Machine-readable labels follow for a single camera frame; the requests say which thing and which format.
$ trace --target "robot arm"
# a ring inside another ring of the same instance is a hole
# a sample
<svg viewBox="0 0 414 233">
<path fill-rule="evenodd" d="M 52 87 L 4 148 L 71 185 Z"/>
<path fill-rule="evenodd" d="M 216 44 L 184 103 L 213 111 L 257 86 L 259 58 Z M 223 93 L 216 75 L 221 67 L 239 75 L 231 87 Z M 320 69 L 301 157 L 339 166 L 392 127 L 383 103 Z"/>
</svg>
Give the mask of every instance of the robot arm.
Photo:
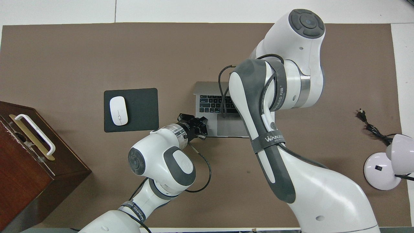
<svg viewBox="0 0 414 233">
<path fill-rule="evenodd" d="M 323 22 L 310 11 L 294 10 L 285 15 L 252 54 L 256 58 L 277 53 L 282 58 L 248 59 L 238 65 L 230 75 L 230 95 L 271 190 L 291 207 L 302 232 L 379 233 L 362 189 L 337 172 L 286 152 L 283 135 L 270 115 L 278 109 L 308 107 L 318 100 L 323 86 L 321 29 Z"/>
<path fill-rule="evenodd" d="M 148 177 L 140 192 L 118 210 L 99 216 L 81 233 L 136 233 L 141 223 L 158 207 L 175 199 L 195 180 L 191 160 L 182 151 L 189 141 L 207 136 L 206 119 L 180 114 L 178 122 L 167 125 L 138 141 L 128 161 L 137 175 Z"/>
</svg>

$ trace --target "lamp base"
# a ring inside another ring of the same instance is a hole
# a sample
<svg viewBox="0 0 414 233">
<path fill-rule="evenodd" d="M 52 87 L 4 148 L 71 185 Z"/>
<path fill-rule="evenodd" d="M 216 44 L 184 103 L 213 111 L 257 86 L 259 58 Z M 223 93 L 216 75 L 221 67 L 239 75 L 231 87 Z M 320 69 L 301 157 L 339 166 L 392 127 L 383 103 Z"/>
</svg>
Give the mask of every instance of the lamp base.
<svg viewBox="0 0 414 233">
<path fill-rule="evenodd" d="M 363 172 L 368 183 L 376 189 L 390 190 L 401 182 L 401 178 L 394 176 L 391 160 L 385 153 L 369 156 L 365 161 Z"/>
</svg>

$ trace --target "wooden box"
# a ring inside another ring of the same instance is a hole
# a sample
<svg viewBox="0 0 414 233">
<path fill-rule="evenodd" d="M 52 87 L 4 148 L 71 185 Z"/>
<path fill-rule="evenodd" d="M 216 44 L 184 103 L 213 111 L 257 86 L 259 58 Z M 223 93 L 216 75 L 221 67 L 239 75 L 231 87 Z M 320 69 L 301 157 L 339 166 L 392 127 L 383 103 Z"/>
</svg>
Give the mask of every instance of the wooden box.
<svg viewBox="0 0 414 233">
<path fill-rule="evenodd" d="M 35 109 L 0 101 L 2 233 L 42 222 L 90 173 Z"/>
</svg>

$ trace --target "lamp shade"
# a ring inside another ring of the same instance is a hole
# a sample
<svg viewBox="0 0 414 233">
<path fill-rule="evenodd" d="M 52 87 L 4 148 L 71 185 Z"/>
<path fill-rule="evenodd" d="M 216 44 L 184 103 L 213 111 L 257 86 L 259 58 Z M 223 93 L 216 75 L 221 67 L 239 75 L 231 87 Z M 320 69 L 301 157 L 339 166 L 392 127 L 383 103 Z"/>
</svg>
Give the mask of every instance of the lamp shade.
<svg viewBox="0 0 414 233">
<path fill-rule="evenodd" d="M 397 134 L 387 147 L 387 157 L 391 160 L 392 170 L 397 175 L 414 172 L 414 139 Z"/>
</svg>

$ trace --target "silver laptop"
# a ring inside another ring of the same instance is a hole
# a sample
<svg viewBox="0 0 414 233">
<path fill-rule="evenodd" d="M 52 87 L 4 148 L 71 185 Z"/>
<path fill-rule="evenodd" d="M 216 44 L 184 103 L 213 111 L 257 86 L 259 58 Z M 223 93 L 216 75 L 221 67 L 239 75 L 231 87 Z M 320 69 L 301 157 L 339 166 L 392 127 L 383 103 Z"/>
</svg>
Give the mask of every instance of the silver laptop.
<svg viewBox="0 0 414 233">
<path fill-rule="evenodd" d="M 223 92 L 228 86 L 228 82 L 221 83 Z M 218 82 L 196 82 L 194 95 L 195 116 L 208 119 L 207 132 L 209 137 L 249 137 L 243 120 L 231 101 L 229 92 L 225 97 L 227 115 L 223 118 L 223 114 L 220 112 L 221 94 Z"/>
</svg>

